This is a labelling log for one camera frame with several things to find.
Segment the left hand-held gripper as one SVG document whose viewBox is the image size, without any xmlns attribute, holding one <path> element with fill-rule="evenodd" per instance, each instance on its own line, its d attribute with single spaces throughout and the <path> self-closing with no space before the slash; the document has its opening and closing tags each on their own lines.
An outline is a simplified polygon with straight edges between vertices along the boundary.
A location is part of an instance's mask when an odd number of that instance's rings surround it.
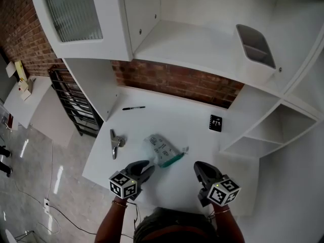
<svg viewBox="0 0 324 243">
<path fill-rule="evenodd" d="M 109 190 L 120 199 L 134 201 L 142 191 L 141 185 L 147 182 L 155 171 L 155 166 L 150 166 L 142 172 L 148 164 L 148 160 L 139 160 L 128 164 L 126 170 L 116 171 L 109 178 Z"/>
</svg>

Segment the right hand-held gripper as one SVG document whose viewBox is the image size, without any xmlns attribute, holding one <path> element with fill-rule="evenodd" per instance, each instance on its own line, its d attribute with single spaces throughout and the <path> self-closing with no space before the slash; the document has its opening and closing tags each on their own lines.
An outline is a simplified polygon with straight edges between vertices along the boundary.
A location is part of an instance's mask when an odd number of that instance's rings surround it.
<svg viewBox="0 0 324 243">
<path fill-rule="evenodd" d="M 194 163 L 194 171 L 199 183 L 202 185 L 198 199 L 203 207 L 211 203 L 223 207 L 234 201 L 241 190 L 241 187 L 235 180 L 227 175 L 223 175 L 217 167 L 209 163 L 196 161 Z M 204 184 L 203 174 L 206 177 L 221 178 Z"/>
</svg>

